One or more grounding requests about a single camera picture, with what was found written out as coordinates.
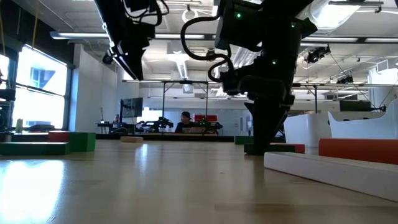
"ceiling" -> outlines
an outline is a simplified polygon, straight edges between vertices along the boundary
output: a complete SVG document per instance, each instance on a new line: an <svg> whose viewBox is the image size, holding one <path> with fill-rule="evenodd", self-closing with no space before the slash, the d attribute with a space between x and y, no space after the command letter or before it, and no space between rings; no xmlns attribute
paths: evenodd
<svg viewBox="0 0 398 224"><path fill-rule="evenodd" d="M35 1L14 0L21 7L34 14ZM39 0L39 19L60 32L104 32L101 28L101 20L93 1L72 0ZM210 13L213 8L213 0L201 0L201 6L192 6L192 9L200 9ZM182 12L184 5L170 6L171 12L165 16L163 23L158 26L157 32L179 33L183 26ZM373 10L375 7L361 8L360 10ZM384 0L384 11L398 12L394 0ZM398 36L398 14L381 12L354 13L348 21L333 31L331 35L343 36ZM214 34L217 22L202 22L191 26L187 33ZM177 70L175 62L167 59L167 43L169 40L153 40L151 46L144 54L144 77L146 79L167 78L172 70ZM98 59L101 59L108 48L107 40L83 41L85 49ZM214 47L212 41L188 41L188 46L195 53L206 53L208 48ZM367 82L368 69L375 66L375 62L385 59L395 60L398 56L398 44L331 44L332 55L343 70L353 74L356 83ZM238 48L233 46L233 57ZM199 62L193 59L187 61L188 76L195 71L201 72L206 79L206 71L214 62ZM335 61L326 56L317 64L307 65L303 57L299 58L295 82L336 82L341 76L341 69Z"/></svg>

